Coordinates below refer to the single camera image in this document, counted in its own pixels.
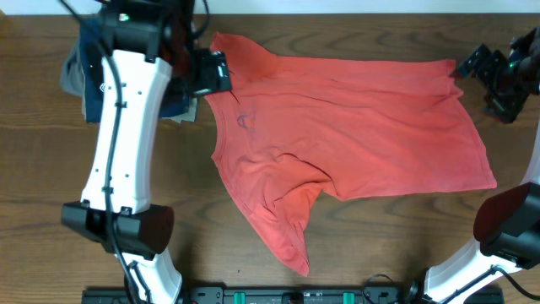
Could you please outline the red soccer t-shirt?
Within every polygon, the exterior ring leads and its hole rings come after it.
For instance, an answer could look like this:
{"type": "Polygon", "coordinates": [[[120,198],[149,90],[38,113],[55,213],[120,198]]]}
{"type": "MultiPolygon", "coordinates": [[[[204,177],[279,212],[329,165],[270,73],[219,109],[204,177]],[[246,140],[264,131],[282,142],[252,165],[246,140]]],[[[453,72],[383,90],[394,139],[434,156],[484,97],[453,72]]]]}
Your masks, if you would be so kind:
{"type": "Polygon", "coordinates": [[[451,59],[286,57],[218,33],[232,88],[208,97],[213,162],[240,212],[300,275],[320,193],[345,201],[493,189],[486,148],[462,106],[451,59]]]}

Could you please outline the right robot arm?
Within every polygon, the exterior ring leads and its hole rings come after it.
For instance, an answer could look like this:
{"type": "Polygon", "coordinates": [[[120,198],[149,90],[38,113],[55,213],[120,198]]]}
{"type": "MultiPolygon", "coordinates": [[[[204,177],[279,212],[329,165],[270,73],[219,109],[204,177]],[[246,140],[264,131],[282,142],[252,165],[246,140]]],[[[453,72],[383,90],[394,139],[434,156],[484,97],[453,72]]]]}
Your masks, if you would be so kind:
{"type": "MultiPolygon", "coordinates": [[[[527,99],[539,93],[539,29],[515,38],[510,54],[481,45],[453,73],[472,75],[486,89],[487,107],[503,123],[513,123],[527,99]]],[[[506,278],[524,297],[539,297],[521,287],[512,274],[539,264],[539,148],[521,184],[484,201],[473,237],[445,262],[426,269],[412,282],[403,303],[501,303],[506,278]]]]}

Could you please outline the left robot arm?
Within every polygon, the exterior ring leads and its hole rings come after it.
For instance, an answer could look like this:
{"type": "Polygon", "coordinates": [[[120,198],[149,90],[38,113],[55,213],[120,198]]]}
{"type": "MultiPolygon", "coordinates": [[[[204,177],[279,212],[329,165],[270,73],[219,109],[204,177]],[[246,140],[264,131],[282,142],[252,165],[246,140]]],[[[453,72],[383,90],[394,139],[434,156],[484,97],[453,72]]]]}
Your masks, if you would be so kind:
{"type": "Polygon", "coordinates": [[[84,293],[85,303],[181,303],[182,277],[168,245],[173,210],[153,204],[150,166],[162,100],[231,89],[225,55],[197,45],[192,1],[105,1],[96,26],[78,17],[101,55],[104,92],[91,172],[62,223],[113,254],[123,292],[84,293]]]}

